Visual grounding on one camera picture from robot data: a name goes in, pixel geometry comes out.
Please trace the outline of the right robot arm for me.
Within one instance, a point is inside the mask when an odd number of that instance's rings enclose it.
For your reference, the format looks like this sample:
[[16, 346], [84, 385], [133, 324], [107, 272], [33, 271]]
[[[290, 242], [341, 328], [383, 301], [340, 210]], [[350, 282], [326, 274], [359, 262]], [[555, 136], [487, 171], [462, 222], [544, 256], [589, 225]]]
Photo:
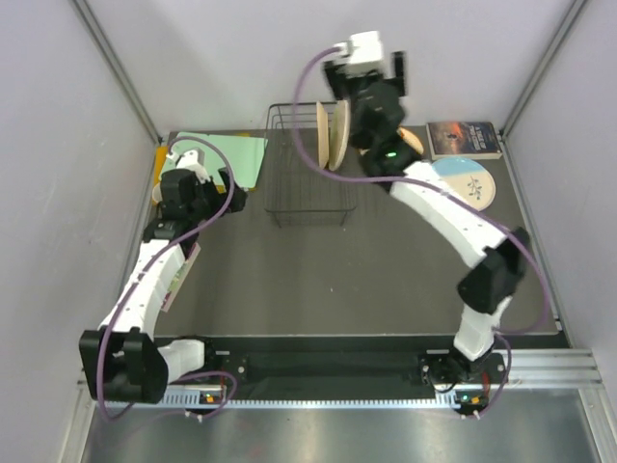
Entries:
[[336, 99], [347, 106], [345, 140], [360, 152], [361, 182], [378, 184], [416, 212], [458, 253], [468, 273], [457, 285], [459, 328], [445, 358], [429, 366], [435, 383], [460, 384], [480, 375], [501, 319], [523, 279], [529, 255], [524, 228], [489, 220], [448, 187], [421, 150], [404, 141], [399, 125], [402, 77], [385, 77], [380, 53], [361, 55], [342, 44], [319, 56]]

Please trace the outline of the cream plate with sprig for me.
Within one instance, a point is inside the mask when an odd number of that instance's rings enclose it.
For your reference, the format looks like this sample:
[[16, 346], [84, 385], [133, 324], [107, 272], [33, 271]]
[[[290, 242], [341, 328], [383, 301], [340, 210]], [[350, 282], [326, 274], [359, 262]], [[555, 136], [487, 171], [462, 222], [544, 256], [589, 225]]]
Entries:
[[350, 132], [350, 104], [347, 99], [336, 103], [330, 126], [330, 156], [328, 167], [336, 171], [344, 159], [347, 151]]

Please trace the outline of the blue and white plate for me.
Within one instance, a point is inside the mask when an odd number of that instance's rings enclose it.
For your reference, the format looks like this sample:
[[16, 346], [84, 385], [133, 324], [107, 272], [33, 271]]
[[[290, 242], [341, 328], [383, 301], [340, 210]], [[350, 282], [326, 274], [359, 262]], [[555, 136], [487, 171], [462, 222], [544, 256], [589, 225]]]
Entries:
[[488, 208], [496, 196], [496, 183], [478, 162], [464, 158], [443, 158], [433, 162], [437, 174], [476, 210]]

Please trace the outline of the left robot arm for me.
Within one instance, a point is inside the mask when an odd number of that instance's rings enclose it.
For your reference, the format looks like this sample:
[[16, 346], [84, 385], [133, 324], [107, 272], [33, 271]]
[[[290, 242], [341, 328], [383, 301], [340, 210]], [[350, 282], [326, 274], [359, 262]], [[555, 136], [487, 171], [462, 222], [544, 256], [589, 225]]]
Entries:
[[176, 274], [196, 252], [204, 225], [244, 208], [247, 194], [227, 169], [225, 188], [211, 177], [172, 169], [158, 185], [155, 217], [143, 233], [135, 267], [115, 308], [78, 343], [92, 398], [108, 402], [157, 403], [169, 384], [189, 374], [208, 382], [218, 373], [217, 357], [197, 338], [180, 338], [162, 347], [154, 328], [169, 301]]

